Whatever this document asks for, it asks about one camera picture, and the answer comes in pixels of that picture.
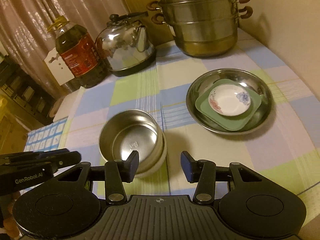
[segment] wall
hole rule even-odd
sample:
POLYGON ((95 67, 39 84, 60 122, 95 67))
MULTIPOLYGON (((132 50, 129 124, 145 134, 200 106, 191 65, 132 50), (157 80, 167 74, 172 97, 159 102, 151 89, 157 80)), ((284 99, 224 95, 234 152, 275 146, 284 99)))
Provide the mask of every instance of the wall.
POLYGON ((320 0, 251 0, 242 29, 276 53, 320 99, 320 0))

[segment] floral pattern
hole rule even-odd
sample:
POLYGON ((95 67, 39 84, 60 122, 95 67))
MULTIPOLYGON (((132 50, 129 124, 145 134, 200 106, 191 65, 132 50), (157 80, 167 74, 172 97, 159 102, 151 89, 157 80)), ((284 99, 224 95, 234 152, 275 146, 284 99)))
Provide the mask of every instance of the floral pattern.
POLYGON ((241 92, 241 93, 238 93, 237 94, 237 98, 239 99, 239 101, 241 103, 243 103, 245 106, 247 106, 249 104, 249 95, 248 93, 244 93, 244 92, 241 92))
POLYGON ((216 100, 214 100, 213 98, 209 98, 209 104, 212 107, 212 109, 222 114, 221 107, 218 106, 218 102, 216 100))

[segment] curtain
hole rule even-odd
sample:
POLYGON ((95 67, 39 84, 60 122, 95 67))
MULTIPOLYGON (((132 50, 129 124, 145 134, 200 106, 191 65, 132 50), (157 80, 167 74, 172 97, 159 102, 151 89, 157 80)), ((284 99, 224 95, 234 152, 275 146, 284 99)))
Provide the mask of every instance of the curtain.
POLYGON ((59 15, 87 28, 92 39, 110 14, 126 14, 123 0, 0 0, 0 42, 21 68, 54 98, 64 94, 44 59, 55 47, 47 27, 59 15))

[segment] metal screw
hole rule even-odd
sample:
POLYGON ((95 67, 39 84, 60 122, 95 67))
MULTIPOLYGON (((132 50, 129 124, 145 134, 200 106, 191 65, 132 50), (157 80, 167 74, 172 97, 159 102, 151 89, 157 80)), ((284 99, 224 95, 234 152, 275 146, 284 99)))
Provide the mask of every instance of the metal screw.
POLYGON ((196 195, 196 199, 201 202, 204 202, 204 201, 209 201, 210 199, 212 199, 212 197, 209 194, 201 193, 196 195))
POLYGON ((108 199, 110 199, 111 201, 121 201, 124 199, 124 196, 122 194, 119 193, 114 193, 114 194, 110 194, 108 196, 108 199))

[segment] oil bottle label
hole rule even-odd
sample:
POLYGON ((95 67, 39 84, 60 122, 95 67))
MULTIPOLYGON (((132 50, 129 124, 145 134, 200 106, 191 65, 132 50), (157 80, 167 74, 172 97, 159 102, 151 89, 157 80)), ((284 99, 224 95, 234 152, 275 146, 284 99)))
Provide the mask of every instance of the oil bottle label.
POLYGON ((93 69, 100 60, 89 34, 84 35, 76 46, 62 53, 61 57, 75 77, 93 69))

